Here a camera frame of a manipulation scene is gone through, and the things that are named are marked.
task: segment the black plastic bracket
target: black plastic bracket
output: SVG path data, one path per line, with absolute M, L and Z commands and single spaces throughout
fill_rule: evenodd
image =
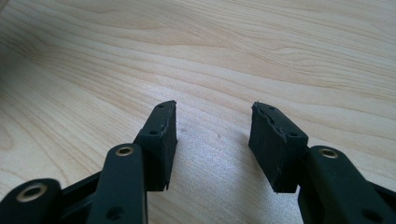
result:
M 156 105 L 133 144 L 110 149 L 102 172 L 61 190 L 37 179 L 0 202 L 3 224 L 147 223 L 147 191 L 169 187 L 177 146 L 176 102 Z
M 396 223 L 395 193 L 366 181 L 347 156 L 307 146 L 271 105 L 254 103 L 249 146 L 275 192 L 295 192 L 304 223 Z

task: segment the metal grommet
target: metal grommet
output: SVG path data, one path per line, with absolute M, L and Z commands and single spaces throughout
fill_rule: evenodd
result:
M 28 186 L 26 189 L 21 191 L 17 196 L 17 201 L 20 203 L 28 203 L 33 201 L 41 195 L 43 195 L 47 191 L 47 185 L 42 183 L 34 183 L 31 186 Z
M 134 149 L 132 147 L 122 147 L 116 151 L 117 156 L 128 156 L 134 153 Z
M 334 152 L 333 150 L 323 148 L 319 150 L 320 154 L 324 157 L 330 158 L 330 159 L 337 159 L 338 154 Z

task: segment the wooden table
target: wooden table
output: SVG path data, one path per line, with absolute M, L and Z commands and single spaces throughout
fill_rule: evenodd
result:
M 150 223 L 301 223 L 248 148 L 274 105 L 396 190 L 394 1 L 11 0 L 0 19 L 0 198 L 63 188 L 177 101 L 170 189 Z

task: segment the mounting hole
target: mounting hole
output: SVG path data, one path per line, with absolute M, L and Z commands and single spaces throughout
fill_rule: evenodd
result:
M 134 149 L 132 147 L 122 147 L 116 151 L 117 156 L 128 156 L 134 153 Z
M 122 207 L 112 207 L 108 209 L 106 217 L 107 219 L 115 221 L 119 220 L 124 214 L 125 211 Z
M 34 183 L 21 191 L 17 196 L 20 203 L 28 203 L 41 197 L 47 191 L 47 185 L 42 183 Z
M 329 150 L 327 148 L 323 148 L 320 151 L 320 154 L 324 157 L 330 158 L 330 159 L 336 159 L 338 158 L 338 154 L 332 150 Z
M 372 210 L 368 210 L 368 209 L 363 209 L 361 210 L 361 213 L 363 214 L 363 216 L 367 219 L 369 219 L 370 221 L 373 221 L 375 223 L 381 223 L 382 222 L 382 217 L 375 211 Z

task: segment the wood grain surface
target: wood grain surface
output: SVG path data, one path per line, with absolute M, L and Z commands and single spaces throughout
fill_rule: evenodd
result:
M 251 105 L 396 190 L 396 2 L 11 0 L 0 12 L 0 199 L 63 188 L 177 101 L 170 189 L 150 223 L 302 223 L 248 148 Z

